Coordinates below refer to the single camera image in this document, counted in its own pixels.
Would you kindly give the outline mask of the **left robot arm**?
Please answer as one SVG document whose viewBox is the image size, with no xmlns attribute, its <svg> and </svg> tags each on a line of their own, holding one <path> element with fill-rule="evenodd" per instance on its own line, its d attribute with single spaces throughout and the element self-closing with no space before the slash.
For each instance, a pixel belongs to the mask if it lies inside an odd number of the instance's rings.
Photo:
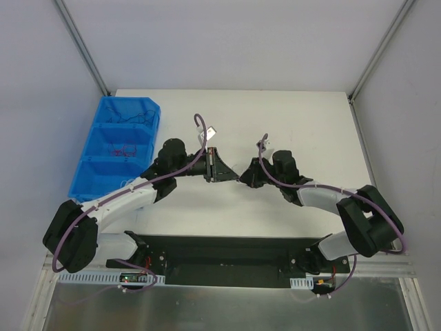
<svg viewBox="0 0 441 331">
<path fill-rule="evenodd" d="M 139 208 L 159 202 L 177 187 L 177 178 L 202 176 L 209 183 L 235 181 L 238 175 L 215 147 L 188 154 L 180 139 L 169 139 L 153 164 L 126 186 L 87 203 L 63 202 L 43 236 L 52 264 L 76 273 L 93 261 L 110 268 L 146 268 L 147 244 L 131 230 L 102 235 L 111 224 Z"/>
</svg>

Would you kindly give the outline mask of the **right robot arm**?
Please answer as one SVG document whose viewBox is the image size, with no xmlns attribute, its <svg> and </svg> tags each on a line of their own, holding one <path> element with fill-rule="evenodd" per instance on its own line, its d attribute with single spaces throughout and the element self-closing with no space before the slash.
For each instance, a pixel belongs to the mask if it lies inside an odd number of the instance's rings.
<svg viewBox="0 0 441 331">
<path fill-rule="evenodd" d="M 288 150 L 273 153 L 271 161 L 262 156 L 253 158 L 239 181 L 251 188 L 274 185 L 289 203 L 341 218 L 342 232 L 321 238 L 296 257 L 297 267 L 306 273 L 326 272 L 336 259 L 349 255 L 372 257 L 389 251 L 392 242 L 404 234 L 402 222 L 376 187 L 341 190 L 320 184 L 301 175 Z"/>
</svg>

